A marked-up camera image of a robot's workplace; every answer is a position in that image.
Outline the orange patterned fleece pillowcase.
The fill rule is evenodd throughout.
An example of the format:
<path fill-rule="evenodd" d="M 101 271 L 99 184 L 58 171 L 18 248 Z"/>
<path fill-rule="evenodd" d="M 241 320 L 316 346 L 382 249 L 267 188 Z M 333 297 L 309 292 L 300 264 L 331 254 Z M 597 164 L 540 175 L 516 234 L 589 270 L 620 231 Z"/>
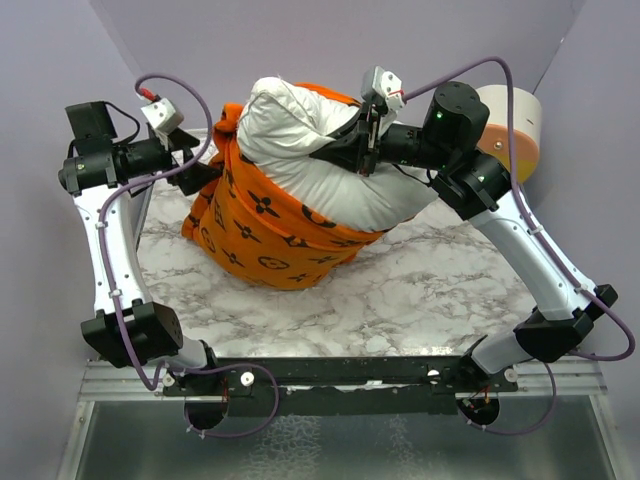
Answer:
<path fill-rule="evenodd" d="M 240 280 L 301 290 L 415 217 L 432 193 L 392 166 L 363 177 L 313 158 L 359 107 L 319 85 L 257 80 L 213 126 L 222 175 L 200 190 L 183 236 Z"/>

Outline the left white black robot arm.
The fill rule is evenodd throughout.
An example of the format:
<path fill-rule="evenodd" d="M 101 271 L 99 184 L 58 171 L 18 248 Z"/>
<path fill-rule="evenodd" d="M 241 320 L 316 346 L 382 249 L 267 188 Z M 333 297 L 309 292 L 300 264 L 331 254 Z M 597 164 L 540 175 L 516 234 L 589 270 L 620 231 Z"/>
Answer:
<path fill-rule="evenodd" d="M 74 138 L 58 177 L 83 221 L 95 285 L 94 316 L 81 324 L 85 342 L 116 368 L 161 362 L 187 370 L 195 392 L 214 392 L 221 371 L 211 348 L 185 337 L 174 310 L 155 302 L 144 283 L 130 203 L 145 180 L 160 174 L 191 194 L 218 171 L 201 163 L 173 171 L 174 153 L 191 160 L 199 142 L 180 129 L 183 116 L 166 98 L 151 96 L 143 106 L 149 133 L 144 140 L 118 141 L 105 101 L 65 112 Z"/>

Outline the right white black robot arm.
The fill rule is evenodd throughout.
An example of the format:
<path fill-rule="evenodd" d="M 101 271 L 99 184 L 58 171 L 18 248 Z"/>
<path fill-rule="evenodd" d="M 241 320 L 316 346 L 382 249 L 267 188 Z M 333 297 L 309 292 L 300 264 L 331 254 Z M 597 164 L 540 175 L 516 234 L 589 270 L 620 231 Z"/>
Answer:
<path fill-rule="evenodd" d="M 552 363 L 573 351 L 618 294 L 611 285 L 584 277 L 555 250 L 534 226 L 507 168 L 479 148 L 489 109 L 478 92 L 457 81 L 438 86 L 422 127 L 393 125 L 381 133 L 386 111 L 367 95 L 312 158 L 365 176 L 380 163 L 435 171 L 431 188 L 491 241 L 536 302 L 527 320 L 481 338 L 465 352 L 458 366 L 461 383 L 481 391 L 510 365 L 531 359 Z"/>

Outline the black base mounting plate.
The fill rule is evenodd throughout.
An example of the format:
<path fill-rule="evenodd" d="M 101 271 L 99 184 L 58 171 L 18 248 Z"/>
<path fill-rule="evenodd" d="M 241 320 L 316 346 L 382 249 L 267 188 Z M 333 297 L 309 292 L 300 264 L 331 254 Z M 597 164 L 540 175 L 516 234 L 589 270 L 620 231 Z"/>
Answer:
<path fill-rule="evenodd" d="M 512 393 L 510 367 L 479 374 L 456 356 L 221 358 L 222 372 L 187 374 L 163 389 L 232 417 L 453 414 L 458 396 Z"/>

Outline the aluminium rail frame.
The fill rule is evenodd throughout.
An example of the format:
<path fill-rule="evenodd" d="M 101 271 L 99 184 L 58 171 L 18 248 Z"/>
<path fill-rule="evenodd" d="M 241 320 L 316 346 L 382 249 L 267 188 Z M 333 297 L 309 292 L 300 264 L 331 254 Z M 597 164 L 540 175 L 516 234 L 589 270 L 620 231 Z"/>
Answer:
<path fill-rule="evenodd" d="M 181 238 L 188 198 L 154 187 L 140 244 L 152 294 L 221 356 L 460 354 L 531 307 L 521 282 L 442 204 L 392 230 L 319 286 L 254 288 Z M 134 371 L 88 366 L 93 410 L 81 479 L 611 479 L 602 375 L 593 363 L 527 365 L 502 399 L 503 438 L 453 415 L 285 416 L 257 435 L 202 439 L 183 402 Z"/>

